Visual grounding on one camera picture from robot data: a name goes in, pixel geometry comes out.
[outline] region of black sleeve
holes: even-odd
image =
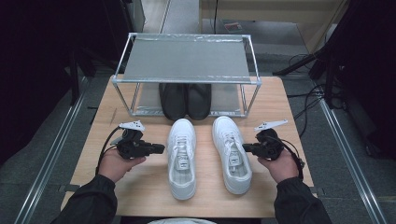
[[[79,188],[51,223],[111,223],[117,211],[116,185],[103,175]]]
[[[278,183],[275,216],[279,224],[332,223],[320,199],[298,177]]]

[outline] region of finger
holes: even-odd
[[[146,157],[133,158],[128,163],[129,163],[129,165],[131,166],[131,169],[132,169],[132,167],[144,162],[145,160],[146,160]]]

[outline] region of black controller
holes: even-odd
[[[290,152],[291,157],[297,165],[299,178],[304,179],[303,168],[305,163],[299,157],[297,149],[296,154],[287,145],[285,145],[281,139],[277,137],[277,133],[274,129],[262,130],[256,134],[256,138],[259,140],[259,143],[242,145],[246,152],[251,152],[255,156],[274,161],[280,156],[280,153],[285,148],[288,152]]]
[[[124,159],[146,157],[149,154],[163,154],[165,146],[140,140],[142,136],[142,132],[137,130],[125,129],[123,131],[122,139],[117,143],[117,150]]]
[[[256,138],[259,143],[242,145],[246,152],[271,161],[279,157],[284,147],[274,129],[262,130],[256,134]]]

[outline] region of table top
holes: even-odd
[[[124,95],[134,94],[134,85],[129,83],[121,91]],[[245,85],[246,94],[255,86]],[[233,118],[244,136],[245,143],[255,143],[254,127],[264,121],[287,119],[289,122],[275,127],[278,136],[293,143],[301,158],[306,161],[298,136],[289,102],[278,77],[263,77],[262,87],[247,118]],[[72,177],[72,185],[84,185],[94,177],[94,170],[101,148],[107,137],[120,123],[140,120],[146,127],[142,140],[163,144],[173,121],[165,117],[130,117],[120,97],[109,80],[102,102],[97,111],[91,131],[82,150],[78,165]],[[195,195],[187,201],[175,199],[170,191],[167,175],[167,155],[151,154],[148,159],[133,168],[116,184],[119,200],[119,216],[148,217],[274,217],[276,182],[268,170],[248,153],[253,176],[249,191],[233,195],[224,186],[219,153],[212,140],[212,124],[215,117],[192,120],[197,146],[195,149],[196,181]],[[122,131],[114,134],[119,137]],[[304,182],[313,187],[308,164],[304,168]],[[64,197],[64,207],[72,192]]]

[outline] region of shoe lace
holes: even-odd
[[[187,144],[189,140],[187,136],[179,135],[176,137],[176,143],[173,148],[177,152],[177,154],[185,154],[187,155]]]
[[[231,146],[235,144],[235,134],[234,133],[224,133],[223,134],[225,146],[227,150],[231,150]]]

